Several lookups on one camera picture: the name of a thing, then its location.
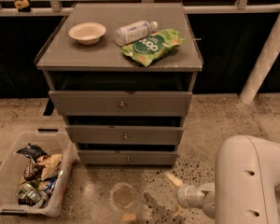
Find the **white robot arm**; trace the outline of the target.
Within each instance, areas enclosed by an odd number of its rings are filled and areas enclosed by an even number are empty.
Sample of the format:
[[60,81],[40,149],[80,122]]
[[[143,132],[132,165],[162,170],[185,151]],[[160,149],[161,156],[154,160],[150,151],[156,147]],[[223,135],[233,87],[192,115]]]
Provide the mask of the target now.
[[193,186],[165,176],[175,190],[175,216],[195,208],[216,224],[280,224],[280,143],[235,135],[217,152],[213,183]]

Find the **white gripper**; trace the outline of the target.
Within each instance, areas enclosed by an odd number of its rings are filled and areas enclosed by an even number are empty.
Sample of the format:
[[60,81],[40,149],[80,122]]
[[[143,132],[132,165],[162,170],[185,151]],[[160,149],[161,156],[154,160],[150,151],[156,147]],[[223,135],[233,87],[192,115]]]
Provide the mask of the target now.
[[172,217],[180,215],[184,208],[203,208],[205,194],[198,187],[188,184],[183,185],[183,181],[181,179],[170,173],[167,173],[165,176],[174,188],[178,188],[176,192],[178,205],[172,213]]

